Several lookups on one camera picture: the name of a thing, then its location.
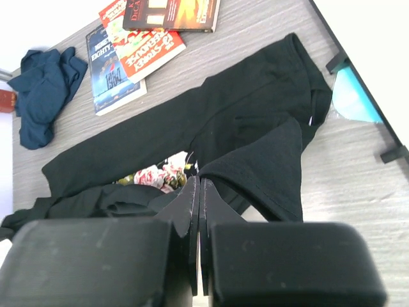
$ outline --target blue book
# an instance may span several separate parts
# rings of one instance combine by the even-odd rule
[[[96,115],[115,110],[146,94],[145,80],[128,80],[103,25],[86,36]]]

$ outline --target brown book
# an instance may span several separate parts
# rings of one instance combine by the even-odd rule
[[[214,32],[220,0],[128,0],[123,29]]]
[[[12,91],[0,90],[0,112],[13,112],[15,101],[16,95]]]

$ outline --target gray wooden table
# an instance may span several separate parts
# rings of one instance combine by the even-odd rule
[[[62,51],[75,46],[77,55],[86,59],[85,35],[97,25],[98,21],[88,25],[56,47]],[[328,75],[325,64],[337,50],[308,0],[222,0],[216,32],[183,33],[187,49],[147,78],[148,94],[141,99],[95,116],[87,73],[75,98],[56,121],[53,142],[35,151],[19,145],[20,119],[14,118],[14,209],[30,208],[37,197],[49,196],[41,168],[60,152],[200,86],[205,77],[290,32],[298,34],[332,86],[334,76]],[[345,120],[331,110],[302,156],[302,201],[306,221],[342,221],[356,227],[382,274],[389,306],[409,306],[409,167],[401,161],[384,165],[378,158],[392,146],[383,125]],[[260,219],[252,209],[244,215],[250,220]],[[196,298],[195,306],[207,306],[206,299]]]

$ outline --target white book edge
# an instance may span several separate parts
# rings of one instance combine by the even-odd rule
[[[111,104],[109,107],[106,107],[105,109],[102,109],[101,111],[95,113],[98,116],[105,115],[121,106],[124,106],[125,104],[128,104],[129,102],[142,97],[145,95],[148,91],[146,90],[146,83],[145,80],[142,79],[139,81],[140,82],[140,88],[137,91],[134,91],[133,93],[123,97],[119,101],[115,102],[114,104]]]
[[[185,44],[177,46],[171,52],[167,53],[165,56],[162,56],[160,59],[158,59],[154,63],[148,65],[146,68],[144,68],[141,71],[137,72],[132,77],[128,77],[128,79],[131,80],[131,82],[133,82],[133,83],[137,83],[141,79],[144,79],[145,77],[148,77],[154,71],[156,71],[157,69],[159,69],[160,67],[165,65],[167,62],[169,62],[171,59],[173,59],[175,56],[177,56],[179,53],[181,53],[185,49],[186,49]]]

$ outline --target black garment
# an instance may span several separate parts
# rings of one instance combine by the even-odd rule
[[[21,60],[21,74],[8,81],[19,95],[15,111],[21,116],[20,143],[27,149],[44,147],[54,137],[54,120],[71,101],[88,64],[75,57],[75,48],[62,54],[30,50]]]
[[[207,164],[199,176],[223,182],[269,221],[302,221],[301,151],[300,126],[290,118],[258,141]],[[0,237],[11,238],[36,219],[154,216],[178,193],[164,194],[148,185],[109,184],[59,201],[39,198],[32,209],[6,217]]]
[[[201,87],[75,145],[42,171],[52,197],[66,198],[180,151],[194,152],[201,169],[289,117],[301,125],[305,148],[325,120],[330,101],[321,72],[290,34],[207,78]]]

